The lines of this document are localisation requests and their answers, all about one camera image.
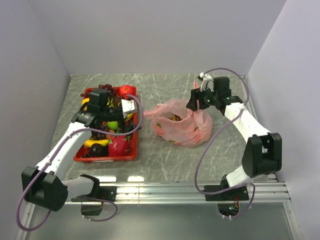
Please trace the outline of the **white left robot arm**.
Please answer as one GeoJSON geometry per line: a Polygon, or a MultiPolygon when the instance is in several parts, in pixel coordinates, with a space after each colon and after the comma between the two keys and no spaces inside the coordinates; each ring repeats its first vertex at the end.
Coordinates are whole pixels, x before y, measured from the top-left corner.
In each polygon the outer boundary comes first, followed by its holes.
{"type": "Polygon", "coordinates": [[[104,122],[124,121],[128,114],[139,112],[143,107],[134,95],[127,95],[119,107],[107,105],[110,93],[105,89],[93,89],[89,101],[74,114],[71,122],[51,152],[35,167],[27,166],[21,173],[23,193],[20,201],[26,201],[50,211],[59,211],[65,202],[85,197],[97,200],[101,195],[100,181],[83,174],[63,181],[66,168],[92,132],[100,133],[104,122]]]}

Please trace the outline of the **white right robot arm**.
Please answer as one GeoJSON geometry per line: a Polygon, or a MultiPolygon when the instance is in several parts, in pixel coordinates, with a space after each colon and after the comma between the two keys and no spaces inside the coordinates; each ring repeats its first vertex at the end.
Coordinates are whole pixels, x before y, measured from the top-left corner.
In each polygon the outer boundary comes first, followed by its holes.
{"type": "Polygon", "coordinates": [[[191,91],[186,107],[193,112],[215,107],[234,125],[246,142],[241,165],[226,174],[218,191],[203,190],[206,196],[221,195],[226,200],[233,199],[238,189],[246,186],[254,178],[278,172],[282,168],[282,137],[263,127],[248,111],[246,102],[232,95],[228,77],[211,77],[200,73],[201,85],[191,91]]]}

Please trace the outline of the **pink plastic bag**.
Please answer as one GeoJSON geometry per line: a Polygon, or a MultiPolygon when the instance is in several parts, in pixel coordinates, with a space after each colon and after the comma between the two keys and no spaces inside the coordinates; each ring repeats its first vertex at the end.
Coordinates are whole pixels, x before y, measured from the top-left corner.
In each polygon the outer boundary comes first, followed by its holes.
{"type": "Polygon", "coordinates": [[[210,139],[213,119],[205,110],[192,111],[186,108],[186,99],[170,99],[145,110],[143,118],[150,120],[150,130],[165,141],[177,146],[195,147],[210,139]],[[184,120],[172,121],[168,117],[176,114],[184,120]]]}

